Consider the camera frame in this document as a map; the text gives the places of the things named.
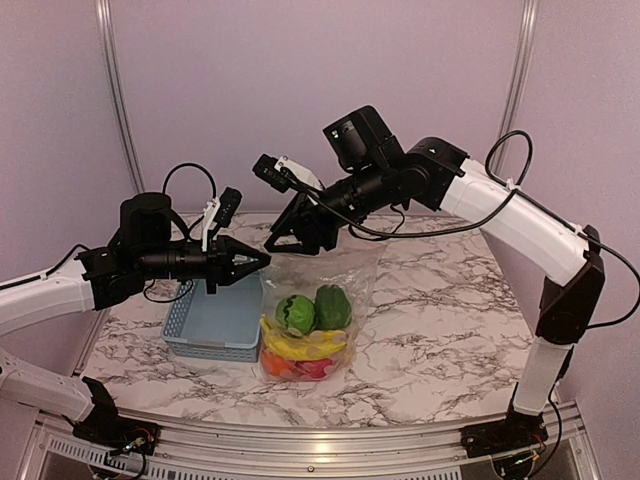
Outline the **blue-grey perforated plastic basket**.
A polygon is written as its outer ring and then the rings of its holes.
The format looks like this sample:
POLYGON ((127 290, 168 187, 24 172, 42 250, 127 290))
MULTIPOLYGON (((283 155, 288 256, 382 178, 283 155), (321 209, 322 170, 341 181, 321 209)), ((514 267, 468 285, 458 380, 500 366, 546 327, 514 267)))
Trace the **blue-grey perforated plastic basket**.
POLYGON ((261 345, 263 290, 252 274, 207 293, 198 280, 182 285, 161 330, 172 353, 181 357, 255 363, 261 345))

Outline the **green toy watermelon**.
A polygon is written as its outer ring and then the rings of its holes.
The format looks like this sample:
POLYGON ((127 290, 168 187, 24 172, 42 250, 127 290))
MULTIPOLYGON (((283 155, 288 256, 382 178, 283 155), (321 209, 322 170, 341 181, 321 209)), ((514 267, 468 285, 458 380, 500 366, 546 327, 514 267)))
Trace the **green toy watermelon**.
POLYGON ((276 307, 276 322, 293 336, 305 336, 316 326, 314 302, 304 295, 290 295, 276 307))

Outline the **clear zip top bag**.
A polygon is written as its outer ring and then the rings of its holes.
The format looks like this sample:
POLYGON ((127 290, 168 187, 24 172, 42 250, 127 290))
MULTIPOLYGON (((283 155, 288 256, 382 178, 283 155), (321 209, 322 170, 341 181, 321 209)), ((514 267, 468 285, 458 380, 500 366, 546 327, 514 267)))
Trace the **clear zip top bag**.
POLYGON ((278 382, 320 382, 349 364, 366 323, 383 245, 281 254, 260 272, 260 366, 278 382))

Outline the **yellow toy banana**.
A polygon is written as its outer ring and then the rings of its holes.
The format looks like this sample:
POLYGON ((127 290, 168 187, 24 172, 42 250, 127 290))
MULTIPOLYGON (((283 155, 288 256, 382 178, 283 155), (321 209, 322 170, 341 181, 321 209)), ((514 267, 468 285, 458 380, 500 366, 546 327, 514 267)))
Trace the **yellow toy banana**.
POLYGON ((318 361, 346 349, 348 335, 343 330, 315 330, 306 337, 292 337, 272 327, 265 315, 260 318, 264 345, 274 354, 292 361, 318 361))

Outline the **green toy pepper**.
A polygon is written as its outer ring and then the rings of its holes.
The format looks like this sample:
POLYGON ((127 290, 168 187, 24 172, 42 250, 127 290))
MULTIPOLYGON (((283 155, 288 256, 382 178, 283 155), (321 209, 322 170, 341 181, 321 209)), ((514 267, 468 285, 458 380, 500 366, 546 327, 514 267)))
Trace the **green toy pepper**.
POLYGON ((319 330, 341 330, 350 326, 352 305, 338 285, 322 285, 315 296, 316 327, 319 330))

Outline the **orange toy fruit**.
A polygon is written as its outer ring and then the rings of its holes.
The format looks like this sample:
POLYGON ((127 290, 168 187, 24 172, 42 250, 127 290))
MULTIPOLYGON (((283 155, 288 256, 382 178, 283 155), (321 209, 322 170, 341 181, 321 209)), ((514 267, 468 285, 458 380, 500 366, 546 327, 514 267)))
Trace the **orange toy fruit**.
POLYGON ((263 370, 276 379, 291 380, 295 376, 295 364, 276 355, 270 350, 262 350, 260 362, 263 370))

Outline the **yellow toy pear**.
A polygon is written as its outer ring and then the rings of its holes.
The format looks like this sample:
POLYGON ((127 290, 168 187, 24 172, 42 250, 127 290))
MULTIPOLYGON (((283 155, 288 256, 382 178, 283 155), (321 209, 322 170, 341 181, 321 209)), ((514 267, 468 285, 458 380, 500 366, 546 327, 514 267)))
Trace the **yellow toy pear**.
POLYGON ((347 335, 345 337, 344 347, 331 356, 333 363, 337 367, 351 364, 356 353, 356 338, 357 336, 355 334, 347 335))

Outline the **red toy apple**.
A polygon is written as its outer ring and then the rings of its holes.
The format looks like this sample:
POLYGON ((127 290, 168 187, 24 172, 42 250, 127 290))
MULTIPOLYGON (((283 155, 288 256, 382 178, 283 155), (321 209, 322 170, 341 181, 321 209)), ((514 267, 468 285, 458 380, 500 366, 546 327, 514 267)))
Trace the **red toy apple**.
POLYGON ((330 358, 315 361, 300 361, 294 365, 293 379, 296 381, 320 381, 335 371, 336 365, 330 358))

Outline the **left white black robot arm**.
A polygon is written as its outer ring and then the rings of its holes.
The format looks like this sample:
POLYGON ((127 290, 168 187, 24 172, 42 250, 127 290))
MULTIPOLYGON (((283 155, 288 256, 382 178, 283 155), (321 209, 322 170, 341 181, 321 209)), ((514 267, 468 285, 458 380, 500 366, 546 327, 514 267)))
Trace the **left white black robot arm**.
MULTIPOLYGON (((202 280, 208 293, 230 286, 270 263, 270 256, 227 235, 202 246, 195 242, 161 241, 73 253, 61 265, 1 287, 1 333, 67 314, 101 311, 141 293, 151 280, 202 280)), ((1 353, 1 396, 59 414, 89 431, 106 445, 125 438, 126 423, 113 413, 104 386, 92 379, 61 376, 1 353)))

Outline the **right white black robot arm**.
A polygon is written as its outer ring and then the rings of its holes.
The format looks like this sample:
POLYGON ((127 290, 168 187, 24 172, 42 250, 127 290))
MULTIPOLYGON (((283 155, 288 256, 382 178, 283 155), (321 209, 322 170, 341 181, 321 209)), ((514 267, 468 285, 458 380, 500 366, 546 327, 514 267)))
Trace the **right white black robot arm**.
POLYGON ((285 157, 263 154, 254 174, 277 191, 296 191, 271 227, 270 253, 316 255, 334 249, 344 226, 363 227, 381 208, 416 201, 464 220, 453 233, 480 229, 541 268, 546 277, 535 338, 510 414, 495 438, 515 448, 534 431, 570 351, 592 328, 591 318, 605 282, 600 256, 605 245, 593 228, 580 228, 502 180, 488 164, 437 137, 403 151, 395 138, 333 142, 347 177, 323 187, 307 168, 285 157))

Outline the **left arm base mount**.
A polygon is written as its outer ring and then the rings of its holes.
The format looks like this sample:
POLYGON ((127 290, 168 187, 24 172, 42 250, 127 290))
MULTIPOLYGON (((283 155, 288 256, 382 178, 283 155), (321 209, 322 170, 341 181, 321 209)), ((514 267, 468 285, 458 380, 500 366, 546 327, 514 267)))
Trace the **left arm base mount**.
POLYGON ((84 420, 73 423, 75 437, 108 447, 112 455, 152 455, 159 430, 158 424, 123 417, 110 405, 95 405, 84 420))

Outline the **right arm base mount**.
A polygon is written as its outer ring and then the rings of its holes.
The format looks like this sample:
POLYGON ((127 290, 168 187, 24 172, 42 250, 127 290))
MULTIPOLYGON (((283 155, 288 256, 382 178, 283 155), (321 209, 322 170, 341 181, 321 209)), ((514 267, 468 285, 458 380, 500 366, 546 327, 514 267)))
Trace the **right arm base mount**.
POLYGON ((461 429, 461 446, 469 458, 529 447, 548 439, 543 414, 519 413, 510 402, 504 418, 461 429))

